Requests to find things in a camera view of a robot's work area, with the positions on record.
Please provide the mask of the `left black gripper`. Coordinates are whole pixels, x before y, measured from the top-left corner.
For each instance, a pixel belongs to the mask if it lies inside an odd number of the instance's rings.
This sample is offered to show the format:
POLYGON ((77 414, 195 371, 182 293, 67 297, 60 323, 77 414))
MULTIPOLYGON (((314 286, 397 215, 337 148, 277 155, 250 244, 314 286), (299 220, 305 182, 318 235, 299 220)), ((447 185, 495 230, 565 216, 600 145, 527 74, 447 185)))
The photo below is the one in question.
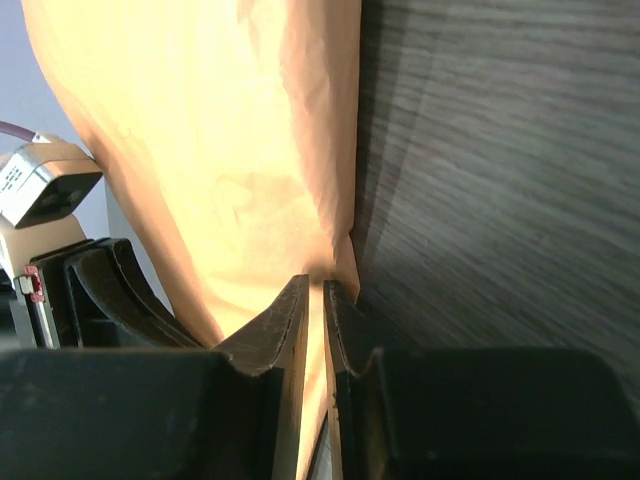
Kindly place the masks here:
POLYGON ((1 221, 1 269, 25 348, 199 348, 156 296, 127 239, 87 238, 75 219, 1 221))

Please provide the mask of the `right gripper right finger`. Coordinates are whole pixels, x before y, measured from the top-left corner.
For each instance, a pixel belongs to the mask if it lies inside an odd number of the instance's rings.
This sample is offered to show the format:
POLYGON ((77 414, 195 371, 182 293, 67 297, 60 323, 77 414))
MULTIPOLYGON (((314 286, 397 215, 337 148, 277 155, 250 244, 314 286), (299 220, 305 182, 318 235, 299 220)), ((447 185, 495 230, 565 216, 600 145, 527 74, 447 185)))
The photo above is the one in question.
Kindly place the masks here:
POLYGON ((609 365, 566 348, 419 349, 323 286, 337 479, 635 479, 639 424, 609 365))

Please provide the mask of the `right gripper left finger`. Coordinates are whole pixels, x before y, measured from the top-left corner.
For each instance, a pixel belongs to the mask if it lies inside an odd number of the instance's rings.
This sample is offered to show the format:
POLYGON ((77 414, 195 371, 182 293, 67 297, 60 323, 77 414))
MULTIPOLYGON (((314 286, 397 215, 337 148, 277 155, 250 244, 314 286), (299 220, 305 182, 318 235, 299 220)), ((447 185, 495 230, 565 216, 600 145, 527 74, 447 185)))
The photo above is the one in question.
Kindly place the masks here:
POLYGON ((1 356, 5 479, 292 479, 309 279, 213 349, 1 356))

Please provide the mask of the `orange beige wrapping paper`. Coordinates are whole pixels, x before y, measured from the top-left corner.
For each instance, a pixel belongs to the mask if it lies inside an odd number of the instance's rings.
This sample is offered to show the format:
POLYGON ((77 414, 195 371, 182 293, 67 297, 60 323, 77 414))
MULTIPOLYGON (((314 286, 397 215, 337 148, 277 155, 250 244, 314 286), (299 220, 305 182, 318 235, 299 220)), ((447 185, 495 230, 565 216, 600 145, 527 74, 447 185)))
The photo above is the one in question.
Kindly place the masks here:
POLYGON ((298 449, 327 409, 322 285, 359 278, 357 1, 26 1, 41 71, 149 255, 214 344, 310 278, 298 449))

